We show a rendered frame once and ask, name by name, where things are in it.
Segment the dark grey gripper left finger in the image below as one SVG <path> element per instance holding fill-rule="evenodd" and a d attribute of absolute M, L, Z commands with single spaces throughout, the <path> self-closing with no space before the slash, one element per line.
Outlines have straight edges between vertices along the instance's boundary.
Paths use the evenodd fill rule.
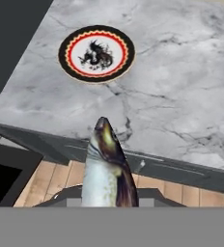
<path fill-rule="evenodd" d="M 80 207 L 82 185 L 64 188 L 36 207 Z"/>

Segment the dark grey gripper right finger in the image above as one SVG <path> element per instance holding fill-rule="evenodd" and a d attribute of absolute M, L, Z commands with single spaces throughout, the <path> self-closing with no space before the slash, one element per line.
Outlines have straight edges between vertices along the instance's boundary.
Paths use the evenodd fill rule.
<path fill-rule="evenodd" d="M 156 188 L 138 188 L 139 205 L 141 207 L 183 207 L 183 204 L 167 199 Z"/>

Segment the silver and brown fish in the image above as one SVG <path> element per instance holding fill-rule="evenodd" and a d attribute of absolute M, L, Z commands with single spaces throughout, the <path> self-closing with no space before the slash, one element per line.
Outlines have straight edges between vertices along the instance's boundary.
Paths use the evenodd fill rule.
<path fill-rule="evenodd" d="M 98 119 L 88 145 L 81 205 L 139 207 L 136 185 L 126 156 L 105 117 Z"/>

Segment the dark grey oven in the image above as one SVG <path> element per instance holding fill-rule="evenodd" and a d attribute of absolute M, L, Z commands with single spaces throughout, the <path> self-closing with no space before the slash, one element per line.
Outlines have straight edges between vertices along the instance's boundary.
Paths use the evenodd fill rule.
<path fill-rule="evenodd" d="M 42 155 L 0 144 L 0 206 L 13 206 Z"/>

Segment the black red white dragon plate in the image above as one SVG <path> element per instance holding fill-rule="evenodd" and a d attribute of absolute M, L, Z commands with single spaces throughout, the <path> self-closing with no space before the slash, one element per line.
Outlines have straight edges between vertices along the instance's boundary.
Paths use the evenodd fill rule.
<path fill-rule="evenodd" d="M 102 84 L 125 75 L 135 60 L 135 46 L 121 30 L 91 25 L 70 33 L 60 44 L 58 62 L 71 78 Z"/>

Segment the dark grey tall cabinet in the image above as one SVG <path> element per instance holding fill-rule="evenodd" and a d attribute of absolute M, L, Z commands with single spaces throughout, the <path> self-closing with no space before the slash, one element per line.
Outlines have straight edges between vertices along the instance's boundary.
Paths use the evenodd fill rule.
<path fill-rule="evenodd" d="M 0 0 L 0 94 L 53 0 Z"/>

